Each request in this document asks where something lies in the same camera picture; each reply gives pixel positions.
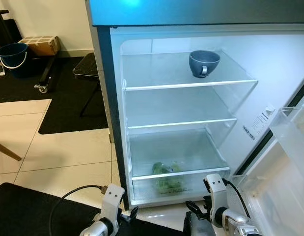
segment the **baseboard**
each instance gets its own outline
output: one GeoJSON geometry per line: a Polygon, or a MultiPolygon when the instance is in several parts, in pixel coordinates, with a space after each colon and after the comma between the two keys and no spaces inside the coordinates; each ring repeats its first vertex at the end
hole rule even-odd
{"type": "Polygon", "coordinates": [[[58,57],[60,58],[85,57],[87,54],[93,52],[94,52],[93,49],[60,51],[58,57]]]}

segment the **black stool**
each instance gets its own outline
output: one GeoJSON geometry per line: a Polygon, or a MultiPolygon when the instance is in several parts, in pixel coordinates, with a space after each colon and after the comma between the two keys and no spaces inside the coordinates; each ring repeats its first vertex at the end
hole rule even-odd
{"type": "Polygon", "coordinates": [[[76,79],[97,81],[96,87],[94,88],[91,96],[86,101],[84,107],[80,112],[80,117],[83,116],[84,111],[86,110],[88,104],[92,100],[93,96],[97,91],[100,91],[100,83],[98,78],[98,72],[96,67],[95,55],[94,53],[87,54],[80,63],[73,69],[73,74],[76,79]]]}

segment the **blue bucket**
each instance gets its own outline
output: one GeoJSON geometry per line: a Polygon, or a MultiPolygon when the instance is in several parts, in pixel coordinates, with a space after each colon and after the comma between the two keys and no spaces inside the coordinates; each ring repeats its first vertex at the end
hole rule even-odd
{"type": "Polygon", "coordinates": [[[17,78],[24,78],[30,74],[27,66],[27,49],[28,45],[25,43],[12,43],[0,48],[1,63],[17,78]]]}

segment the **refrigerator top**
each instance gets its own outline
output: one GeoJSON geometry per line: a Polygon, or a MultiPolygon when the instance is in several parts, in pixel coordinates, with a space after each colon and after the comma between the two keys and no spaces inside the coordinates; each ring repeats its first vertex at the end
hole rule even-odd
{"type": "Polygon", "coordinates": [[[89,0],[93,26],[304,23],[304,0],[89,0]]]}

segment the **cardboard box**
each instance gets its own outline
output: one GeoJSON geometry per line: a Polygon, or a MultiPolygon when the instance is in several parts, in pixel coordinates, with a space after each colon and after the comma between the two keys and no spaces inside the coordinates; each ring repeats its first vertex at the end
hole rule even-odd
{"type": "Polygon", "coordinates": [[[57,36],[25,37],[19,43],[26,43],[37,56],[53,56],[60,50],[57,36]]]}

